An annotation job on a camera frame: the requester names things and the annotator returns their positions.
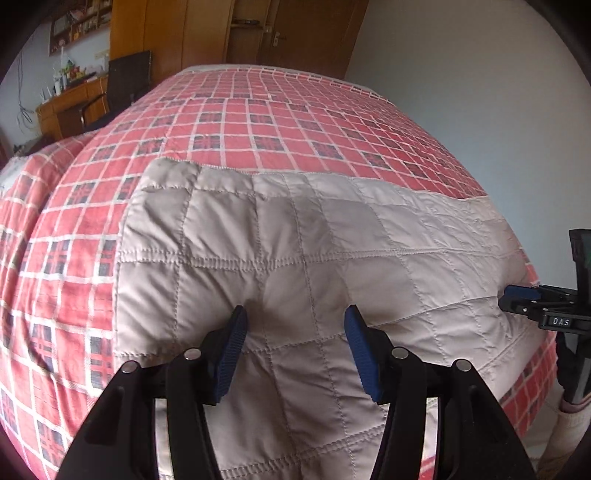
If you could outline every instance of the wooden desk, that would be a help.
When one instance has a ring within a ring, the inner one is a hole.
[[[106,88],[107,77],[105,76],[66,90],[61,95],[39,105],[37,117],[41,133],[52,137],[55,141],[81,134],[84,129],[80,115],[77,113],[79,107],[95,96],[106,92]],[[108,111],[106,98],[97,100],[86,111],[87,124],[98,120]]]

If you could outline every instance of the metal screw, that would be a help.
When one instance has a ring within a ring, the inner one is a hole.
[[[121,366],[121,371],[124,374],[130,374],[131,372],[135,372],[138,367],[139,367],[139,364],[137,362],[134,362],[133,360],[129,360],[128,362],[125,362]]]
[[[462,372],[468,372],[472,369],[472,364],[468,360],[460,358],[456,362],[456,367],[458,370],[462,370]]]
[[[406,357],[408,357],[408,350],[406,350],[404,347],[397,346],[392,348],[392,356],[394,358],[398,358],[399,360],[404,360]]]
[[[197,360],[197,358],[201,357],[201,350],[199,348],[185,350],[184,357],[186,360]]]

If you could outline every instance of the blue gripper pad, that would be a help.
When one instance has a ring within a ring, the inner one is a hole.
[[[511,298],[524,300],[539,300],[542,298],[540,292],[533,287],[520,287],[518,285],[507,285],[503,295]]]
[[[216,402],[219,402],[228,393],[228,390],[230,390],[230,383],[232,383],[238,357],[240,356],[242,345],[244,345],[244,340],[246,339],[246,331],[248,330],[246,309],[236,307],[224,330],[227,338],[225,339],[225,344],[222,346],[221,356],[216,364],[214,373],[215,388],[213,396]]]
[[[378,402],[384,393],[379,382],[379,363],[369,343],[367,330],[369,327],[363,321],[359,310],[351,305],[345,310],[345,335],[353,360],[357,367],[363,390],[374,402]]]

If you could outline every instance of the red plaid bedspread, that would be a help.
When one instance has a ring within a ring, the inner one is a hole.
[[[484,194],[382,97],[264,67],[181,73],[106,128],[33,155],[0,201],[0,423],[40,479],[55,477],[113,374],[118,225],[139,176],[161,155],[246,171],[377,177],[455,198]],[[502,399],[520,434],[554,363],[549,337]]]

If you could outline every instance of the cable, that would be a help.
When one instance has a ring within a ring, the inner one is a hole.
[[[18,114],[17,114],[17,124],[20,128],[22,133],[23,127],[26,127],[28,130],[33,130],[35,128],[35,120],[34,115],[35,112],[29,110],[28,108],[24,107],[22,104],[21,92],[22,92],[22,50],[18,54],[17,60],[17,76],[18,76]]]

